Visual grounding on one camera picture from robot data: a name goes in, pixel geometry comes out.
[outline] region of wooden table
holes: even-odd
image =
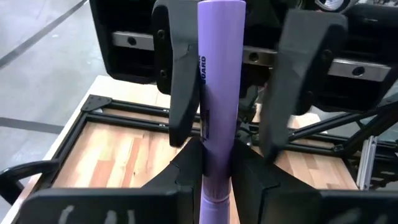
[[[138,85],[98,76],[49,149],[44,157],[45,160],[52,158],[90,94],[166,108],[170,103],[170,97],[161,94],[155,85]],[[116,110],[103,112],[167,121],[167,118]],[[319,117],[309,113],[294,117],[291,127],[299,128],[317,121]],[[325,145],[323,142],[299,141]],[[169,146],[167,134],[88,123],[53,187],[141,187],[162,171],[179,151],[180,149]],[[277,161],[277,165],[318,189],[357,189],[343,161],[339,158],[287,151]],[[13,221],[21,203],[29,195],[39,177],[40,174],[30,179],[2,224]],[[239,223],[233,193],[231,193],[231,223]]]

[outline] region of purple tube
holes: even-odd
[[[200,223],[229,223],[229,157],[236,132],[246,3],[198,3],[202,141],[206,155]]]

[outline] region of metal plate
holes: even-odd
[[[152,36],[148,34],[114,32],[113,44],[118,47],[154,50]],[[244,46],[243,63],[271,67],[276,54],[275,50]],[[390,69],[387,65],[336,58],[329,75],[381,82]]]

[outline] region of black aluminum frame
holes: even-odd
[[[387,106],[380,106],[377,111],[371,111],[367,114],[345,114],[343,116],[339,116],[338,119],[332,118],[332,120],[338,123],[338,126],[344,125],[346,123],[350,123],[356,120],[363,119],[365,117],[373,116],[377,113],[382,113],[388,108],[396,108],[392,107],[389,103]],[[31,194],[41,190],[47,189],[52,186],[54,181],[56,180],[63,164],[65,163],[69,153],[72,151],[79,135],[83,131],[85,124],[87,122],[93,123],[103,123],[110,124],[115,126],[124,126],[127,128],[136,128],[136,129],[144,129],[148,131],[155,131],[160,133],[168,133],[169,126],[167,123],[158,122],[158,121],[148,121],[144,119],[138,118],[130,118],[126,116],[120,116],[115,114],[103,113],[98,111],[99,109],[114,109],[120,111],[127,111],[132,113],[142,113],[148,114],[152,116],[159,116],[163,118],[169,117],[169,109],[161,108],[158,106],[149,106],[142,105],[138,103],[131,103],[126,101],[113,100],[112,98],[107,98],[104,96],[96,96],[90,95],[86,100],[85,104],[82,106],[80,114],[77,116],[76,120],[72,124],[71,128],[67,132],[63,141],[59,145],[52,159],[50,160],[52,164],[51,172],[43,173],[34,188],[31,191]],[[200,122],[199,114],[195,116],[194,122]],[[345,138],[341,136],[335,136],[331,134],[316,134],[316,132],[325,131],[330,129],[331,127],[335,128],[336,124],[328,123],[330,120],[321,121],[319,123],[300,128],[300,129],[290,129],[292,133],[290,136],[294,136],[294,138],[290,138],[292,140],[286,145],[286,150],[296,151],[296,152],[305,152],[310,154],[319,154],[324,156],[333,156],[340,157],[344,160],[348,170],[351,172],[353,178],[356,178],[356,173],[358,172],[360,155],[345,155],[340,153],[335,149],[335,147],[326,148],[326,147],[318,147],[318,146],[310,146],[306,144],[300,144],[297,142],[293,142],[293,140],[299,139],[297,136],[300,136],[300,139],[309,139],[314,141],[322,141],[322,142],[330,142],[336,146],[342,145],[352,139]],[[249,123],[245,124],[248,127],[250,135],[251,144],[253,146],[258,146],[258,123]],[[200,129],[192,128],[191,136],[200,136]],[[396,142],[388,142],[388,141],[380,141],[377,145],[375,164],[374,164],[374,173],[373,177],[377,177],[377,180],[372,181],[373,188],[377,188],[380,186],[386,185],[388,182],[398,180],[398,158],[395,155],[395,152],[398,152],[397,143]],[[7,170],[7,172],[12,172],[14,170],[13,167]]]

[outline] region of concrete floor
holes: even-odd
[[[45,123],[60,129],[95,77],[107,75],[89,4],[84,4],[26,51],[18,49],[79,2],[0,0],[0,58],[14,59],[0,64],[0,118]],[[313,111],[321,119],[333,115],[316,108]],[[357,129],[357,125],[351,124],[331,133],[349,136]],[[40,160],[56,137],[51,131],[37,132],[0,125],[0,169]],[[9,208],[0,199],[0,220]]]

